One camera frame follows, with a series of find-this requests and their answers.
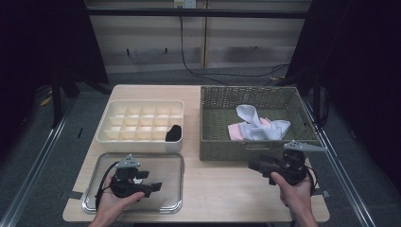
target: black object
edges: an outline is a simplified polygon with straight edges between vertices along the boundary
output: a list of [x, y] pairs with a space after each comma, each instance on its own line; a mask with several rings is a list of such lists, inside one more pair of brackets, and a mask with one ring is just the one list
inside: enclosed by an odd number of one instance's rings
[[160, 189], [162, 188], [162, 183], [152, 183], [151, 185], [135, 183], [133, 179], [145, 179], [149, 175], [148, 171], [139, 171], [136, 167], [118, 168], [115, 171], [114, 176], [112, 177], [112, 182], [110, 183], [110, 185], [106, 188], [103, 188], [103, 184], [106, 180], [107, 175], [109, 174], [110, 170], [118, 163], [119, 162], [113, 163], [103, 175], [103, 179], [100, 183], [99, 189], [97, 190], [97, 194], [95, 195], [96, 210], [100, 204], [103, 191], [109, 187], [118, 198], [126, 198], [140, 191], [145, 193], [145, 197], [148, 198], [150, 196], [150, 193], [160, 191]]
[[283, 151], [282, 160], [266, 154], [260, 154], [260, 160], [250, 160], [248, 162], [248, 168], [259, 171], [264, 178], [269, 178], [269, 184], [271, 185], [276, 185], [276, 182], [270, 177], [272, 172], [279, 173], [291, 185], [301, 182], [306, 177], [306, 174], [309, 173], [305, 166], [304, 153], [292, 149]]
[[171, 127], [171, 130], [167, 132], [166, 134], [166, 141], [167, 142], [176, 142], [179, 141], [182, 138], [182, 133], [181, 133], [181, 126], [179, 125], [173, 125]]

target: wire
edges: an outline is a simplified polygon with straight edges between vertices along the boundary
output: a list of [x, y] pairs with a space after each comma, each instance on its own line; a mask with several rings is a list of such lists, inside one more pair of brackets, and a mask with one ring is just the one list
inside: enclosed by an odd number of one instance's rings
[[218, 79], [213, 79], [213, 78], [209, 78], [209, 77], [205, 77], [205, 76], [230, 76], [230, 77], [243, 77], [243, 78], [261, 78], [261, 77], [264, 77], [264, 76], [272, 75], [274, 72], [277, 72], [278, 70], [280, 70], [280, 69], [282, 69], [282, 68], [284, 68], [284, 67], [289, 65], [288, 63], [275, 65], [271, 69], [270, 72], [265, 73], [265, 74], [260, 74], [260, 75], [240, 75], [240, 74], [225, 74], [225, 73], [210, 73], [210, 74], [208, 74], [208, 73], [197, 73], [197, 72], [194, 72], [194, 71], [192, 71], [191, 69], [188, 68], [188, 66], [186, 65], [184, 54], [183, 54], [183, 17], [180, 17], [180, 31], [181, 31], [181, 56], [182, 56], [182, 59], [183, 59], [183, 66], [185, 67], [185, 69], [189, 73], [191, 73], [192, 75], [194, 75], [196, 77], [199, 77], [199, 78], [210, 79], [210, 80], [212, 80], [214, 82], [218, 82], [218, 83], [221, 83], [221, 84], [224, 84], [224, 85], [229, 85], [229, 84], [227, 84], [227, 83], [225, 83], [223, 81], [220, 81]]

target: human hand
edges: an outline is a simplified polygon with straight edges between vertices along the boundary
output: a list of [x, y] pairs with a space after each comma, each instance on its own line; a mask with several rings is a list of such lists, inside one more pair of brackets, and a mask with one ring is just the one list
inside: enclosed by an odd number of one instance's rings
[[312, 182], [309, 177], [292, 186], [287, 183], [280, 174], [272, 172], [272, 179], [280, 186], [280, 199], [289, 208], [289, 213], [300, 227], [318, 226], [312, 214], [310, 201], [310, 187]]
[[[104, 186], [108, 187], [111, 182], [112, 177], [108, 176], [105, 180]], [[112, 225], [128, 205], [139, 201], [144, 196], [145, 193], [137, 192], [129, 197], [121, 199], [115, 196], [111, 188], [108, 187], [103, 191], [95, 219], [89, 226], [103, 227]]]

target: gray carpet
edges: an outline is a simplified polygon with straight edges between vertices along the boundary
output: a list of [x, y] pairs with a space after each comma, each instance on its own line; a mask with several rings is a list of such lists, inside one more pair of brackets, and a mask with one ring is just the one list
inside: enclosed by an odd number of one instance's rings
[[[258, 76], [271, 70], [272, 67], [194, 71]], [[283, 76], [285, 70], [285, 68], [282, 68], [274, 73], [273, 76]], [[204, 75], [194, 76], [185, 70], [114, 74], [109, 75], [111, 84], [106, 86], [113, 88], [115, 84], [222, 84], [216, 80], [229, 85], [264, 85], [267, 83], [271, 85], [276, 82], [276, 80], [270, 81], [270, 76], [209, 75], [207, 77], [212, 79], [206, 79]], [[77, 99], [63, 98], [64, 103], [69, 100], [75, 104], [68, 115], [61, 136], [50, 153], [40, 178], [33, 188], [23, 213], [17, 221], [17, 226], [87, 226], [88, 224], [67, 223], [62, 219], [61, 215], [67, 200], [61, 194], [63, 191], [71, 190], [74, 186], [109, 96], [102, 95], [85, 84], [79, 84], [78, 87], [81, 90], [81, 94]], [[52, 105], [50, 103], [45, 107], [39, 107], [37, 104], [40, 101], [41, 97], [38, 97], [32, 112], [27, 118], [24, 133], [21, 135], [19, 143], [13, 147], [7, 164], [0, 168], [0, 184], [3, 190], [0, 197], [1, 217], [20, 188], [22, 181], [35, 161], [35, 157], [41, 150], [46, 136], [50, 132], [50, 126], [53, 121]], [[346, 122], [341, 118], [335, 107], [331, 107], [324, 130], [328, 134], [358, 193], [367, 204], [376, 226], [398, 226], [401, 223], [401, 217], [399, 216], [401, 214], [400, 194], [370, 159], [363, 145], [351, 136], [351, 129], [348, 129]], [[343, 188], [324, 154], [315, 153], [310, 156], [310, 161], [320, 176], [319, 184], [321, 188], [329, 190], [331, 194], [330, 197], [325, 199], [331, 218], [321, 226], [360, 226], [354, 208], [345, 196]], [[116, 224], [115, 226], [132, 225]], [[177, 225], [135, 224], [135, 226]], [[224, 226], [266, 226], [266, 224], [229, 224]], [[289, 223], [269, 223], [269, 226], [289, 226]]]

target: metal tray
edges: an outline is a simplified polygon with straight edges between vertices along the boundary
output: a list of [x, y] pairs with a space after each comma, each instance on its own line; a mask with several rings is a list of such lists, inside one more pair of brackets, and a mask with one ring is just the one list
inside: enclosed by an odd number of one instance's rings
[[[98, 158], [92, 180], [83, 195], [82, 207], [85, 212], [94, 213], [96, 211], [95, 194], [107, 168], [127, 155], [129, 153], [113, 152], [105, 153]], [[160, 191], [152, 192], [149, 198], [143, 198], [125, 210], [135, 213], [177, 213], [183, 202], [183, 157], [180, 154], [158, 153], [133, 153], [132, 156], [141, 163], [138, 167], [139, 170], [149, 171], [148, 177], [143, 180], [144, 184], [161, 182], [163, 185]], [[114, 173], [115, 168], [109, 172], [109, 175]]]

